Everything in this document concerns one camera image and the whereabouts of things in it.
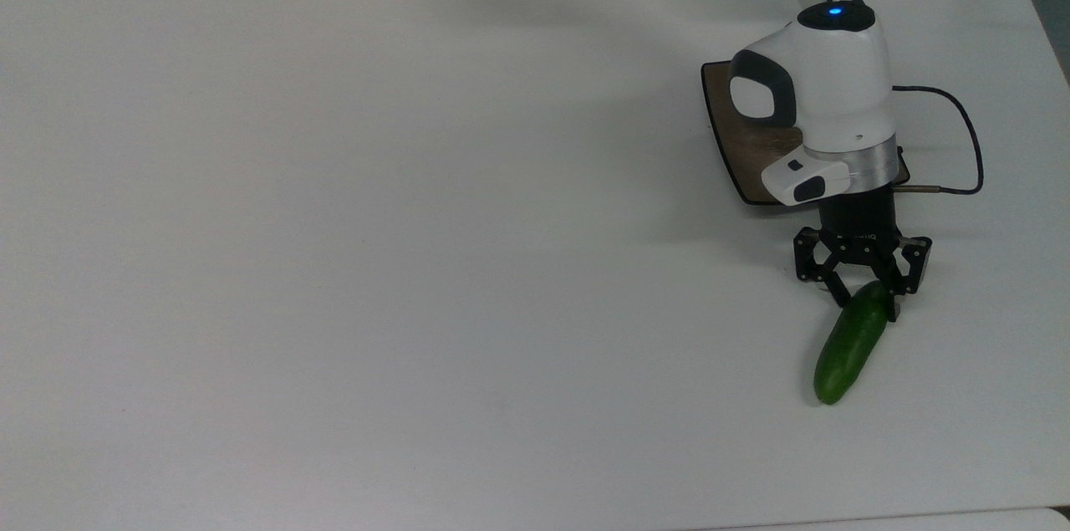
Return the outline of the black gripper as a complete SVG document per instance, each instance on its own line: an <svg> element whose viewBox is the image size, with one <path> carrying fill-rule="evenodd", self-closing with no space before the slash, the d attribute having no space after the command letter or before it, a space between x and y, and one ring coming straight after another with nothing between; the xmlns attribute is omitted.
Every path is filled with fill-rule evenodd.
<svg viewBox="0 0 1070 531"><path fill-rule="evenodd" d="M932 238L899 236L890 186L817 201L817 214L819 230L802 227L792 239L797 279L821 284L844 309L852 294L837 269L844 262L849 243L861 241L873 249L873 275L883 287L882 304L888 321L895 323L899 302L917 294L924 280Z"/></svg>

